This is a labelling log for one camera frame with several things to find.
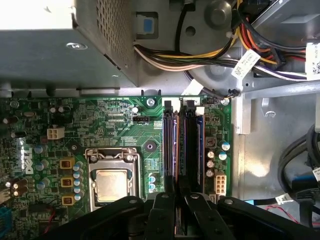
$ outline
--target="black cable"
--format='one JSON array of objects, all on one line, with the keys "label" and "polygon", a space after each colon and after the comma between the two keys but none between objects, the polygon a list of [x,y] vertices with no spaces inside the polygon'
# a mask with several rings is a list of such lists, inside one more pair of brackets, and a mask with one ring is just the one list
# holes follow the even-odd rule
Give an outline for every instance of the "black cable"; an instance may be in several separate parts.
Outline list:
[{"label": "black cable", "polygon": [[244,26],[246,27],[246,29],[248,29],[252,35],[254,37],[256,37],[257,39],[260,39],[264,44],[267,44],[271,47],[274,47],[276,49],[280,49],[280,50],[285,50],[285,51],[302,51],[306,49],[306,46],[284,46],[284,45],[280,45],[277,44],[275,42],[272,42],[268,39],[266,39],[265,37],[263,37],[262,35],[260,35],[260,33],[258,33],[253,26],[251,26],[251,24],[247,21],[246,16],[243,14],[243,10],[244,10],[245,4],[241,3],[239,8],[238,8],[238,16],[241,19],[242,23],[244,24]]},{"label": "black cable", "polygon": [[188,4],[185,4],[183,6],[183,9],[182,9],[180,17],[179,17],[178,25],[176,26],[176,30],[175,30],[174,50],[178,53],[180,53],[181,31],[182,31],[182,26],[184,24],[184,21],[185,21],[186,15],[187,15],[188,7],[189,7]]}]

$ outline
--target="green circuit board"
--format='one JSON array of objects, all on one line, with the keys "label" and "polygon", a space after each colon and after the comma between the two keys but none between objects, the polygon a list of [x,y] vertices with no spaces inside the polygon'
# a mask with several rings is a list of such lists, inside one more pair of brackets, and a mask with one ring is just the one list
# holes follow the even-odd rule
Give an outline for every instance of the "green circuit board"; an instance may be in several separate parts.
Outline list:
[{"label": "green circuit board", "polygon": [[[153,106],[147,104],[152,98]],[[87,97],[87,98],[10,98],[0,99],[0,118],[17,117],[17,122],[0,125],[0,183],[20,178],[27,179],[27,192],[11,196],[5,206],[11,210],[12,230],[6,234],[8,240],[29,240],[46,231],[52,214],[50,209],[41,210],[37,205],[50,205],[56,217],[50,222],[54,229],[79,218],[90,210],[89,170],[85,151],[90,148],[135,148],[140,155],[139,169],[141,179],[137,188],[141,198],[146,199],[151,192],[163,192],[163,146],[161,96],[137,97]],[[206,96],[197,96],[198,106],[205,107],[205,137],[214,138],[215,144],[205,146],[207,152],[216,151],[219,141],[232,142],[231,104],[222,105],[220,101]],[[148,121],[135,117],[148,117]],[[63,127],[64,136],[48,139],[48,129]],[[26,136],[12,138],[12,134],[25,133]],[[149,151],[146,143],[155,148]],[[62,169],[61,160],[72,160],[81,166],[81,199],[65,205],[63,196],[74,196],[73,187],[62,187],[61,180],[73,177],[73,169]],[[213,172],[224,173],[228,178],[227,194],[231,194],[230,171],[231,151],[227,160],[218,156]],[[47,163],[38,170],[39,163]],[[156,177],[150,184],[150,175]],[[215,194],[214,178],[205,177],[205,193]],[[39,188],[46,180],[45,187]]]}]

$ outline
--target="cpu socket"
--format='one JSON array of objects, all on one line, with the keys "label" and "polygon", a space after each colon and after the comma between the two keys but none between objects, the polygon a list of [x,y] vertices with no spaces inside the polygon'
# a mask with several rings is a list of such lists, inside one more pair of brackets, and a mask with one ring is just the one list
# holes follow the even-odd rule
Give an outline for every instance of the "cpu socket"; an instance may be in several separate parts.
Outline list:
[{"label": "cpu socket", "polygon": [[87,148],[90,211],[126,196],[142,197],[140,154],[132,147]]}]

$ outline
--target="ventilation grille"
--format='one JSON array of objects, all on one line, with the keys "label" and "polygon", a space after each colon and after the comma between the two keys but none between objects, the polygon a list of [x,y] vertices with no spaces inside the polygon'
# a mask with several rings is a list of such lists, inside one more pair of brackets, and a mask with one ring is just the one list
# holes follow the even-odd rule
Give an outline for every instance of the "ventilation grille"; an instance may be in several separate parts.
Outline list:
[{"label": "ventilation grille", "polygon": [[130,0],[96,0],[97,26],[126,67],[134,61]]}]

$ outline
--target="white cable label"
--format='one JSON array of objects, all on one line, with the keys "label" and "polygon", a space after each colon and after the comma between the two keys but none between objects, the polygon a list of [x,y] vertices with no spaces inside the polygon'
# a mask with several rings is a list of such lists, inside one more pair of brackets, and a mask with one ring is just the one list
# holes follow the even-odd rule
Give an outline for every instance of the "white cable label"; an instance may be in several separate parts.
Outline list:
[{"label": "white cable label", "polygon": [[231,75],[238,80],[243,80],[260,58],[258,53],[249,49],[235,65]]},{"label": "white cable label", "polygon": [[314,169],[312,172],[317,182],[320,182],[320,167]]},{"label": "white cable label", "polygon": [[181,95],[199,95],[199,93],[201,92],[201,90],[204,88],[204,86],[202,86],[199,82],[197,82],[197,80],[192,79],[192,81],[190,82],[189,86],[183,91],[183,93]]},{"label": "white cable label", "polygon": [[282,205],[282,204],[286,204],[286,203],[291,203],[294,200],[289,196],[288,193],[285,193],[283,195],[277,196],[275,198],[276,202],[278,203],[278,205]]},{"label": "white cable label", "polygon": [[305,49],[305,73],[309,81],[320,80],[320,43],[307,43]]}]

